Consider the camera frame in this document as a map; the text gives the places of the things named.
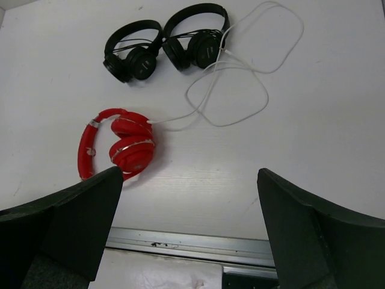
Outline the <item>red over-ear headphones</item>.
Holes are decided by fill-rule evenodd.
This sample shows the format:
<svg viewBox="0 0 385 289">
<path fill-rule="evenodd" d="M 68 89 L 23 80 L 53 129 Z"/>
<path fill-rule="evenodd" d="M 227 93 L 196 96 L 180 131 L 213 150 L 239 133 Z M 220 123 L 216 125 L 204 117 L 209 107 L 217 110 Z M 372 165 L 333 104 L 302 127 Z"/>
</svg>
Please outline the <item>red over-ear headphones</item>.
<svg viewBox="0 0 385 289">
<path fill-rule="evenodd" d="M 145 116 L 122 108 L 109 108 L 92 119 L 82 133 L 77 156 L 81 180 L 94 175 L 93 158 L 96 156 L 94 142 L 100 124 L 111 117 L 111 131 L 120 139 L 109 149 L 111 162 L 118 166 L 127 181 L 139 175 L 153 160 L 156 143 L 152 125 Z"/>
</svg>

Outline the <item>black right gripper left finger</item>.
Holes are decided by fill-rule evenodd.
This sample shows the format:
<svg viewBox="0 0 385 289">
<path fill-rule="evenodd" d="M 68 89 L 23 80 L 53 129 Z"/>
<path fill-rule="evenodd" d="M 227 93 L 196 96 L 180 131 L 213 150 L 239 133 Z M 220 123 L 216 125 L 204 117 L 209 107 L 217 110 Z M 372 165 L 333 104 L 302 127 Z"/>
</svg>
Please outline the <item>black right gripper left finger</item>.
<svg viewBox="0 0 385 289">
<path fill-rule="evenodd" d="M 1 211 L 1 288 L 88 288 L 96 279 L 123 185 L 111 167 Z"/>
</svg>

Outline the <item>right black headphones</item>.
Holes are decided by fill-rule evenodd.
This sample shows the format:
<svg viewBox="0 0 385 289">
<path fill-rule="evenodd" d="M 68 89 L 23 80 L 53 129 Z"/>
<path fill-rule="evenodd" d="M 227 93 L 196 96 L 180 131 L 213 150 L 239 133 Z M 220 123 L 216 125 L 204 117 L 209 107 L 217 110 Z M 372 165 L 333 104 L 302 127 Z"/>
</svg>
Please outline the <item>right black headphones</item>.
<svg viewBox="0 0 385 289">
<path fill-rule="evenodd" d="M 223 17 L 224 23 L 220 30 L 200 29 L 172 35 L 173 30 L 184 20 L 198 14 L 217 14 Z M 219 51 L 224 47 L 226 36 L 224 32 L 230 27 L 226 9 L 218 4 L 195 4 L 178 11 L 164 27 L 162 48 L 178 71 L 183 71 L 191 65 L 201 69 L 216 62 Z"/>
</svg>

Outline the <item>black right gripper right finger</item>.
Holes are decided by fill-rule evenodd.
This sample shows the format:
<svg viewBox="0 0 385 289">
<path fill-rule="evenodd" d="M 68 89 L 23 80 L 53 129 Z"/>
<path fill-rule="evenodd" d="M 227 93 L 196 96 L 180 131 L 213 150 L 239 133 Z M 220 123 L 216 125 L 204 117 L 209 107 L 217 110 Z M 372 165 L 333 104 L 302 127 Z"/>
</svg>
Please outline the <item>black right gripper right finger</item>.
<svg viewBox="0 0 385 289">
<path fill-rule="evenodd" d="M 384 288 L 384 220 L 260 169 L 257 189 L 281 288 Z"/>
</svg>

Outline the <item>front aluminium rail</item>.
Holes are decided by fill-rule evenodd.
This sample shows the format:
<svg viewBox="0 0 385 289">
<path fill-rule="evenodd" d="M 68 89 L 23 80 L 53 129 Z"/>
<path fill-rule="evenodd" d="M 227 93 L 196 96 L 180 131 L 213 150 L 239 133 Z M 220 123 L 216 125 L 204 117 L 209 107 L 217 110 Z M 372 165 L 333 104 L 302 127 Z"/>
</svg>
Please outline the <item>front aluminium rail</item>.
<svg viewBox="0 0 385 289">
<path fill-rule="evenodd" d="M 212 262 L 222 265 L 225 273 L 277 279 L 272 251 L 266 240 L 113 227 L 106 247 Z"/>
</svg>

